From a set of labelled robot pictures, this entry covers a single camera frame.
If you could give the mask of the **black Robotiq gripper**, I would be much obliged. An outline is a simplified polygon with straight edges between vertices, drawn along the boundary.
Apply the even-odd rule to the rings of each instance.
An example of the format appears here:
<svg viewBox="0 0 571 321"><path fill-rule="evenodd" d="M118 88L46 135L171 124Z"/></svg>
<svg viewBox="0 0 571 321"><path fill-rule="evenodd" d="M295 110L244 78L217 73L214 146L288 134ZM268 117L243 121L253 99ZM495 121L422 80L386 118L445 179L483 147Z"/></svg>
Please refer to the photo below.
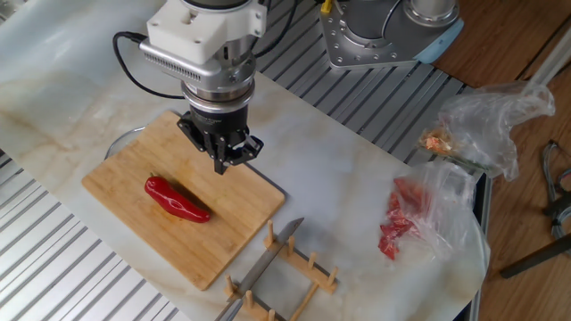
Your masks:
<svg viewBox="0 0 571 321"><path fill-rule="evenodd" d="M178 128L195 145L205 145L214 160L214 170L223 175L227 169L226 143L236 145L228 152L228 163L239 165L255 159L263 148L256 136L248 136L248 106L236 111L213 113L191 106L178 120Z"/></svg>

